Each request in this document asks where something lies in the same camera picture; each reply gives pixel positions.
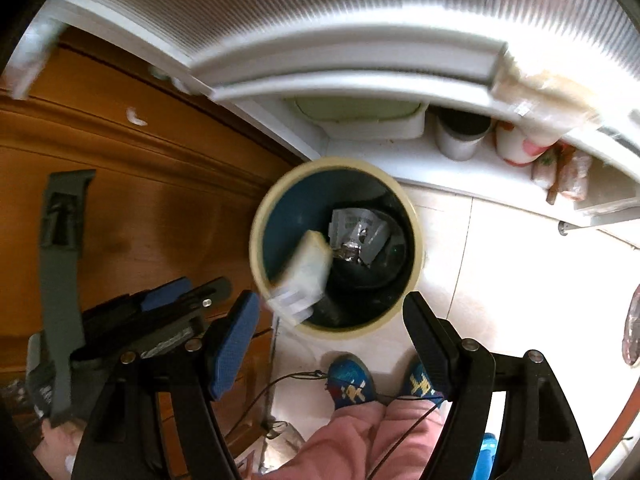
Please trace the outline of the grey plastic cup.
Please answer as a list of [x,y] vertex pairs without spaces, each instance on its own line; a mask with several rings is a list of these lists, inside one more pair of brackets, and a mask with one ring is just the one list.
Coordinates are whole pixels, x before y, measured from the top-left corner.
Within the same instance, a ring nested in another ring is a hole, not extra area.
[[456,162],[470,160],[495,125],[489,116],[445,107],[436,108],[435,118],[436,145],[443,155]]

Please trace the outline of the blue slipper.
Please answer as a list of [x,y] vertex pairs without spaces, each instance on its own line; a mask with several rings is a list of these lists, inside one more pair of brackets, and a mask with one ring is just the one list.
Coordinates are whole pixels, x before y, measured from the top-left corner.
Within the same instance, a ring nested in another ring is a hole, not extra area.
[[435,389],[430,375],[417,356],[407,368],[398,396],[400,400],[408,401],[413,408],[431,408],[444,402],[442,394]]
[[364,363],[352,354],[338,356],[326,373],[326,391],[334,408],[350,408],[378,397],[373,378]]

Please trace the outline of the cream rimmed dark trash bin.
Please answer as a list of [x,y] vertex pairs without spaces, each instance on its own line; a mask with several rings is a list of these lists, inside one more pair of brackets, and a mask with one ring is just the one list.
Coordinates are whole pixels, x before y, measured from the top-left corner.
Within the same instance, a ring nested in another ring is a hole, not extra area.
[[425,259],[405,190],[345,157],[305,162],[277,180],[257,209],[248,250],[266,307],[292,330],[323,338],[386,324]]

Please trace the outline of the pink trouser right leg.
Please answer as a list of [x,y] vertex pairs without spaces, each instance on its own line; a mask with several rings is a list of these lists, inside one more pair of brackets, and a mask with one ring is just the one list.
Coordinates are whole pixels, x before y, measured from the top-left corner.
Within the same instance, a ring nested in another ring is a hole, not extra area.
[[370,453],[368,479],[420,479],[444,428],[440,400],[390,402]]

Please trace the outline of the left blue slipper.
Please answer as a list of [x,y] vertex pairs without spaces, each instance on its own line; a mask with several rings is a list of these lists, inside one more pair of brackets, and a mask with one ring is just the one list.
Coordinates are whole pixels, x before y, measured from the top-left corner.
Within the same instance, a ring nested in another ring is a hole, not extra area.
[[326,373],[326,391],[334,408],[350,408],[378,397],[373,378],[364,363],[352,354],[338,356]]

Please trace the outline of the pink trouser left leg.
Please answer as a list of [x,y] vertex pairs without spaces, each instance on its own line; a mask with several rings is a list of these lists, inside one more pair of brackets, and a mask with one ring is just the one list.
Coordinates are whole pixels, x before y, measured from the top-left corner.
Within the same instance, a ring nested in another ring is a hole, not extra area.
[[374,401],[334,412],[298,453],[262,479],[364,479],[375,434],[386,406]]

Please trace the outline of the cream yellow cardboard box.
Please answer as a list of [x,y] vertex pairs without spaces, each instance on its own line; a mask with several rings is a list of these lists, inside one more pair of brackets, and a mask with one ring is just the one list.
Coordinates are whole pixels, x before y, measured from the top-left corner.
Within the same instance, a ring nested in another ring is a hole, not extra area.
[[307,231],[277,281],[268,288],[267,306],[293,326],[310,318],[324,296],[333,256],[317,231]]

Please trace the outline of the right blue slipper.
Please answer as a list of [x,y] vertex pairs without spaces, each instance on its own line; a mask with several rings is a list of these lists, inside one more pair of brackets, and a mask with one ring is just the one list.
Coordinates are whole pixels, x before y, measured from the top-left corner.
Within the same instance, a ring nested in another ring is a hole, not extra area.
[[430,375],[417,356],[407,368],[398,396],[400,400],[408,401],[413,408],[431,408],[444,402],[442,394],[435,389]]

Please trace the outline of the white red dotted mug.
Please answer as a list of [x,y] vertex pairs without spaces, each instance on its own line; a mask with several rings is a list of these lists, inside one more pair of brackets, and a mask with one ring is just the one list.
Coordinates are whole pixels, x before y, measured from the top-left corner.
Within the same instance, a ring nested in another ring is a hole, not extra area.
[[526,166],[559,140],[559,133],[536,124],[514,125],[498,122],[496,131],[497,154],[512,166]]

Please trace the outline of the white green lidded box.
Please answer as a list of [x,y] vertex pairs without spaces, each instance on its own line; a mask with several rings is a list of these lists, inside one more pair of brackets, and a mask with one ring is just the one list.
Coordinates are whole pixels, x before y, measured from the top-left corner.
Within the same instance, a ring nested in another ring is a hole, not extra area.
[[333,140],[413,140],[424,133],[422,102],[349,96],[298,96],[285,102]]

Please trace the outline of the pink trouser leg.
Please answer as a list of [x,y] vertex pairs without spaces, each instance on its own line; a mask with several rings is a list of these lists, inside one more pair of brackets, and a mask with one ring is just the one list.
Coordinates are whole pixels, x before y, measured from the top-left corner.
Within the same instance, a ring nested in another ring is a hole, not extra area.
[[364,479],[375,434],[386,406],[374,401],[334,412],[298,453],[262,479]]
[[420,479],[444,428],[440,400],[390,402],[370,453],[368,479]]

